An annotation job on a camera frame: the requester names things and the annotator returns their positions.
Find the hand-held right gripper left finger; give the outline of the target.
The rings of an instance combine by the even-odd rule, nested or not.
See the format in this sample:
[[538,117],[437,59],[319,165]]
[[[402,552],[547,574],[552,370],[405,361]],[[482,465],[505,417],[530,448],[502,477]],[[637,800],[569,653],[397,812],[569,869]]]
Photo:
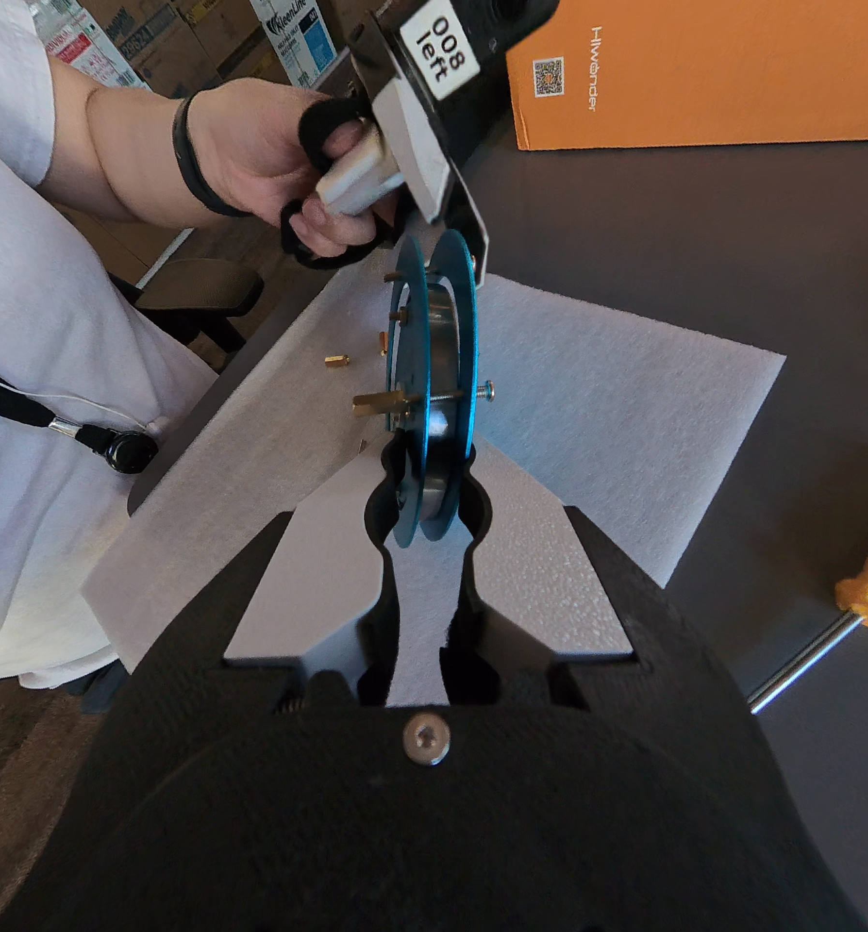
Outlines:
[[378,437],[294,510],[223,659],[282,667],[301,687],[335,671],[361,703],[384,703],[400,607],[384,542],[398,521],[404,437]]

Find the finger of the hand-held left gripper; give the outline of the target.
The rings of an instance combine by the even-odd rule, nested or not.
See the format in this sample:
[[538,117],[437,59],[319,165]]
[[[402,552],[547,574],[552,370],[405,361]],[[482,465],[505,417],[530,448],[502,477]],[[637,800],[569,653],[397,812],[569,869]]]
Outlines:
[[470,253],[477,288],[484,285],[489,249],[489,235],[466,182],[451,157],[449,193],[444,196],[442,219],[445,227],[455,230],[465,240]]
[[372,78],[370,107],[384,150],[373,197],[383,197],[404,183],[426,222],[440,223],[451,163],[432,122],[427,93],[407,78]]

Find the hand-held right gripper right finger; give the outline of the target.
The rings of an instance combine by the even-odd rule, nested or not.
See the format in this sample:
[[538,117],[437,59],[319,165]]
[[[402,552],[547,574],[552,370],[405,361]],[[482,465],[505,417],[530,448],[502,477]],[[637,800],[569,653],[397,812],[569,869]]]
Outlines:
[[519,673],[623,663],[634,650],[559,498],[486,440],[474,442],[458,516],[472,536],[440,649],[453,705],[494,703]]

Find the blue metal turntable assembly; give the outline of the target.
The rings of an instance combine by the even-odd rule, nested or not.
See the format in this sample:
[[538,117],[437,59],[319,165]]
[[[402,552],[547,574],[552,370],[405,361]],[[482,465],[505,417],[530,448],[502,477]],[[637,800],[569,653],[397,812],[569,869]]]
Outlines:
[[406,548],[417,530],[439,541],[459,506],[474,434],[478,322],[473,261],[457,231],[440,236],[428,263],[406,237],[395,274],[385,388],[405,404],[386,425],[405,433],[394,537]]

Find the long metal screw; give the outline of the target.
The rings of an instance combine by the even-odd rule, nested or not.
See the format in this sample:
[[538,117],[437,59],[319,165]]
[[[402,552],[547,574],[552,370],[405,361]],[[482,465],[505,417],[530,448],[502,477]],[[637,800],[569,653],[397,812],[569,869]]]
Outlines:
[[495,397],[495,386],[491,380],[486,380],[486,382],[480,386],[475,387],[475,391],[472,395],[465,390],[452,390],[445,391],[440,393],[404,393],[402,400],[407,404],[417,404],[423,401],[428,401],[430,403],[435,402],[460,402],[468,397],[473,397],[477,400],[485,400],[491,402]]

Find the person's left hand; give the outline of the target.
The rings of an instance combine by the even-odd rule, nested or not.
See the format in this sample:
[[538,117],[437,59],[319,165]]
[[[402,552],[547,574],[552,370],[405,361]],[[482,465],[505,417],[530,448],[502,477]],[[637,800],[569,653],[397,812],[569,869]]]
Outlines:
[[391,192],[357,216],[328,212],[315,192],[321,173],[299,142],[300,118],[323,101],[320,92],[242,78],[195,96],[187,131],[200,173],[228,205],[275,227],[293,200],[288,225],[317,258],[337,258],[393,226],[400,194]]

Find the white blue printed carton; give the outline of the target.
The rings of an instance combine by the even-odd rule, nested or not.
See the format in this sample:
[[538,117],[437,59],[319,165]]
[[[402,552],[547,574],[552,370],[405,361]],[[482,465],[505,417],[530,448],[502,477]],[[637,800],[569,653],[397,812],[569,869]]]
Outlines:
[[337,51],[317,1],[250,1],[290,83],[314,87]]

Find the white foam sheet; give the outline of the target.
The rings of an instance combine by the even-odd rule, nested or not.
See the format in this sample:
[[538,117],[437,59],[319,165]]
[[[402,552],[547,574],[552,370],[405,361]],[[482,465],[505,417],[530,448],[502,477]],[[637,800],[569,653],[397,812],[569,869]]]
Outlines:
[[[383,436],[351,397],[384,388],[384,252],[339,272],[168,470],[83,594],[130,671],[278,514]],[[666,583],[783,358],[496,275],[478,292],[476,437]],[[349,364],[324,365],[345,354]]]

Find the black wristband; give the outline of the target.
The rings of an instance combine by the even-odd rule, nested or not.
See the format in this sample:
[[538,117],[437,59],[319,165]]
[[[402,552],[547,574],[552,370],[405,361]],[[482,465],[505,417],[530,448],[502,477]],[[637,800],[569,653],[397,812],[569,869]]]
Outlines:
[[173,151],[184,184],[190,194],[211,213],[230,218],[250,217],[251,213],[244,212],[228,204],[218,195],[207,183],[200,169],[195,146],[188,128],[190,106],[197,95],[198,92],[196,91],[180,101],[171,127]]

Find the brown cardboard box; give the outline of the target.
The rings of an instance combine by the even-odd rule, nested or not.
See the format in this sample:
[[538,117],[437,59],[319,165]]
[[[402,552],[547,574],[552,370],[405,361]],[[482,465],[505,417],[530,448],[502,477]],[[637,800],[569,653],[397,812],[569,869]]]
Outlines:
[[268,49],[247,1],[83,1],[126,63],[168,98],[249,72]]

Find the orange cardboard box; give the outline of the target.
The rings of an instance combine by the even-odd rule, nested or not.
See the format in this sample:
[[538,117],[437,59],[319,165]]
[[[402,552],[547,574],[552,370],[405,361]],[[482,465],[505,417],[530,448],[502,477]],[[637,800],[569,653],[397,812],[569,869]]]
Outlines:
[[523,151],[868,141],[868,1],[565,1],[507,63]]

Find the white red-label carton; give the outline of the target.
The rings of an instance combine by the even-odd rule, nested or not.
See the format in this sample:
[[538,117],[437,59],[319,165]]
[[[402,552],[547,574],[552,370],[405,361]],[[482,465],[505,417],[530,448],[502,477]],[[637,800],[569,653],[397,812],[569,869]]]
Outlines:
[[56,11],[40,5],[33,12],[33,20],[47,54],[57,60],[104,87],[149,89],[86,11]]

